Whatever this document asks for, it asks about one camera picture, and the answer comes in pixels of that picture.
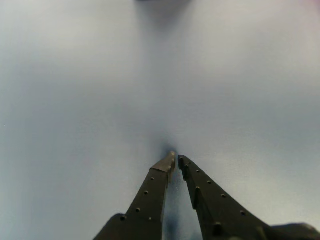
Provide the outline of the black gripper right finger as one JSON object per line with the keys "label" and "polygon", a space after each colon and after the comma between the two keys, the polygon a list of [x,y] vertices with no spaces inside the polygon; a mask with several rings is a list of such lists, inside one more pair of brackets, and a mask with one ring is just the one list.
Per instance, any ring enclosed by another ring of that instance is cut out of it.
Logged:
{"label": "black gripper right finger", "polygon": [[320,232],[306,223],[271,226],[250,213],[191,159],[178,156],[205,240],[318,240]]}

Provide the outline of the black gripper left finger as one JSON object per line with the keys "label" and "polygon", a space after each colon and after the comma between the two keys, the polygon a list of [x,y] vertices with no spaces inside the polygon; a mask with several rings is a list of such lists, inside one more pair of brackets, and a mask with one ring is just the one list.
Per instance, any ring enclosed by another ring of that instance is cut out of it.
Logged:
{"label": "black gripper left finger", "polygon": [[96,235],[96,240],[161,240],[168,184],[175,170],[175,152],[170,151],[149,169],[126,213],[114,215]]}

